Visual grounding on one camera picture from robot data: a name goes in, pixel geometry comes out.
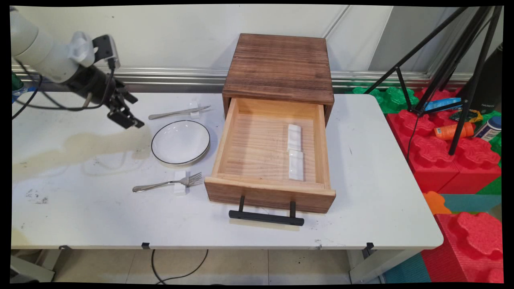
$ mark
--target wooden box top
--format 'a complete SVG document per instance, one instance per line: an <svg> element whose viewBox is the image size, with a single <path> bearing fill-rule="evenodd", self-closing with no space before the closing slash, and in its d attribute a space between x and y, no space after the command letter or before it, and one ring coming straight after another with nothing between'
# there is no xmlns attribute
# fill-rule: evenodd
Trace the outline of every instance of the wooden box top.
<svg viewBox="0 0 514 289"><path fill-rule="evenodd" d="M241 33L223 97L332 105L325 39Z"/></svg>

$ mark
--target white table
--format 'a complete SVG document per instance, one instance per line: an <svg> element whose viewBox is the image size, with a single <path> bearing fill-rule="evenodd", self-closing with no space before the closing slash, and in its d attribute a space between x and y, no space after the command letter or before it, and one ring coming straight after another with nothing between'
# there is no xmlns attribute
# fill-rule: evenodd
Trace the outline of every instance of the white table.
<svg viewBox="0 0 514 289"><path fill-rule="evenodd" d="M80 106L71 93L52 93ZM11 248L347 249L354 283L382 274L443 236L405 159L370 95L335 95L326 128L332 188L327 214L297 212L302 227L230 219L237 205L210 202L205 187L174 196L172 187L133 193L132 187L173 179L174 171L210 175L223 130L220 94L134 94L134 115L145 122L124 130L106 109L83 112L27 108L13 122ZM186 168L155 158L153 135L189 116L148 120L149 114L187 109L191 99L211 105L197 120L211 135L206 157ZM38 95L33 104L48 101ZM13 105L13 111L20 106ZM245 211L287 215L245 206ZM372 242L375 251L360 253Z"/></svg>

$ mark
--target open drawer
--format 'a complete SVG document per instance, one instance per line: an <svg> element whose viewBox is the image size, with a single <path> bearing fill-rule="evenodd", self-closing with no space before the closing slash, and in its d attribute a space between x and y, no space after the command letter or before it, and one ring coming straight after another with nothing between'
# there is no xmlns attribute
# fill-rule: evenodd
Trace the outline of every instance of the open drawer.
<svg viewBox="0 0 514 289"><path fill-rule="evenodd" d="M288 125L302 128L304 181L289 179ZM214 202L326 213L330 189L323 105L232 98L205 187Z"/></svg>

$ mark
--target blue package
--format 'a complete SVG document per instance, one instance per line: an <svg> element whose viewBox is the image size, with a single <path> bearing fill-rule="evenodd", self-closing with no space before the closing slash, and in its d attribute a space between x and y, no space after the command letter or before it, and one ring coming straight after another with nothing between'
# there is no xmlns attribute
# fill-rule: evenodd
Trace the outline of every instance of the blue package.
<svg viewBox="0 0 514 289"><path fill-rule="evenodd" d="M460 97L452 97L452 98L445 98L445 99L434 100L434 101L431 101L431 102L429 102L427 104L427 106L425 108L425 111L433 110L433 109L436 109L438 107L445 106L445 105L448 105L448 104L457 103L460 100L461 100ZM454 109L456 107L460 107L460 106L462 106L462 104L459 104L459 105L456 105L456 106L453 106L453 107L449 107L446 110L452 110L452 109Z"/></svg>

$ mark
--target orange bottle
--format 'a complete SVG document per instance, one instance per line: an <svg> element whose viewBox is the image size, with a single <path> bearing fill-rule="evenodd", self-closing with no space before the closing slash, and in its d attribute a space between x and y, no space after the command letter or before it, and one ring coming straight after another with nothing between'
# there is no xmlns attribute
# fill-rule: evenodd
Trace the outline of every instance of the orange bottle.
<svg viewBox="0 0 514 289"><path fill-rule="evenodd" d="M453 139L453 135L455 134L455 130L457 129L457 125L447 125L445 127L435 128L434 133L435 136L442 140L450 140ZM473 136L473 126L471 122L464 122L464 127L461 131L461 137Z"/></svg>

